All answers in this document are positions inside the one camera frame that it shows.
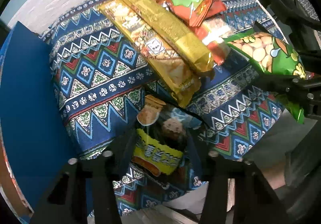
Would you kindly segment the green pea snack bag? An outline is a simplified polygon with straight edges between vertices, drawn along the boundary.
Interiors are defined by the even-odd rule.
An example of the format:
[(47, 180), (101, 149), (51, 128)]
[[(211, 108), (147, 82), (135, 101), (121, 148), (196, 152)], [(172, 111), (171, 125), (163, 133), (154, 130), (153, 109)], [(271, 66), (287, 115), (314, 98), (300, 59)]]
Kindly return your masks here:
[[(307, 79), (305, 67), (297, 51), (270, 33), (250, 29), (244, 33), (229, 36), (224, 41), (231, 49), (246, 58), (259, 76), (274, 74)], [(270, 93), (284, 104), (285, 93)], [(295, 120), (302, 124), (304, 118)]]

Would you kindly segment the dark blue yellow snack bag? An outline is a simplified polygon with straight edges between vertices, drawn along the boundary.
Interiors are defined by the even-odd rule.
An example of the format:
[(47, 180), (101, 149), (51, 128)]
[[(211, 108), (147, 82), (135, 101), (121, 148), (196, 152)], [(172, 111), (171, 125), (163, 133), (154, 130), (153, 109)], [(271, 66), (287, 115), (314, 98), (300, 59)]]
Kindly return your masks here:
[(132, 164), (164, 190), (169, 189), (170, 176), (187, 151), (188, 133), (201, 124), (182, 108), (147, 94), (134, 124), (137, 142)]

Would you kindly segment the red white snack bag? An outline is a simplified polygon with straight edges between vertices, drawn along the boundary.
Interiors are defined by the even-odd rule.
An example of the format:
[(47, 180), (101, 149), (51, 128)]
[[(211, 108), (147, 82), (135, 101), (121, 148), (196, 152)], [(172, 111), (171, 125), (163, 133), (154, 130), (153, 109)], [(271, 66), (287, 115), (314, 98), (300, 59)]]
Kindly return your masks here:
[(217, 65), (222, 65), (230, 53), (230, 48), (224, 41), (235, 32), (220, 16), (211, 17), (202, 22), (199, 27), (189, 28), (212, 53)]

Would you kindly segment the plain gold biscuit pack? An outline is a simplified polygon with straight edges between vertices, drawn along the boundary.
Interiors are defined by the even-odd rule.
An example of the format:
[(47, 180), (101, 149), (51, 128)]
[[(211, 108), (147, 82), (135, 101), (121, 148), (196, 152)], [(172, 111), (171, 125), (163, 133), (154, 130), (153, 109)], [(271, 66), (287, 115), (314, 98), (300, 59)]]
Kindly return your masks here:
[(174, 14), (153, 0), (122, 0), (188, 63), (200, 77), (214, 78), (210, 50)]

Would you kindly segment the gold biscuit pack with pictures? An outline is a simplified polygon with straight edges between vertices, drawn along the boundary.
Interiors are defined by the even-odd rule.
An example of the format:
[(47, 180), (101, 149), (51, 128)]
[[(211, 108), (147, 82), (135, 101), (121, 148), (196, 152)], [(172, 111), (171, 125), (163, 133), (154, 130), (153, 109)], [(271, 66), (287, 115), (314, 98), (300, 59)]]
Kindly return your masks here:
[(146, 21), (121, 0), (109, 0), (99, 10), (139, 51), (170, 90), (180, 107), (186, 107), (201, 81), (176, 51)]

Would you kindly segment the blue cardboard box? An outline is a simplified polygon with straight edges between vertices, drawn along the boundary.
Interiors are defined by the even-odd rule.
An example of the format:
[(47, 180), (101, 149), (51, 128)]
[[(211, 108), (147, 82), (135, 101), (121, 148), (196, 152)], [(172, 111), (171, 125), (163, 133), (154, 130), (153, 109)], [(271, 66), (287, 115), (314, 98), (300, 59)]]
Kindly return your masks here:
[(63, 125), (50, 47), (22, 23), (1, 48), (1, 128), (17, 184), (32, 209), (76, 152)]

